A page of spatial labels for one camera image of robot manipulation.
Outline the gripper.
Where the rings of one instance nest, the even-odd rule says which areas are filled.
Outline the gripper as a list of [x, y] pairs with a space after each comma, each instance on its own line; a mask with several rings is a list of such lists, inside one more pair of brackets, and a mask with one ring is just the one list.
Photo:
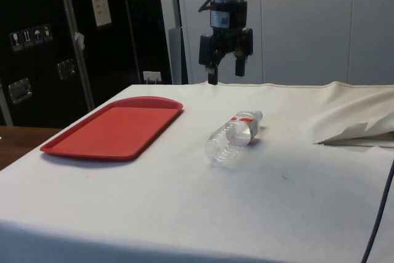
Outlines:
[[218, 84], [218, 66], [227, 53], [235, 56], [235, 75], [245, 75], [247, 58], [253, 54], [253, 31], [246, 28], [246, 1], [212, 1], [210, 26], [213, 34], [200, 37], [199, 64], [205, 67], [208, 83]]

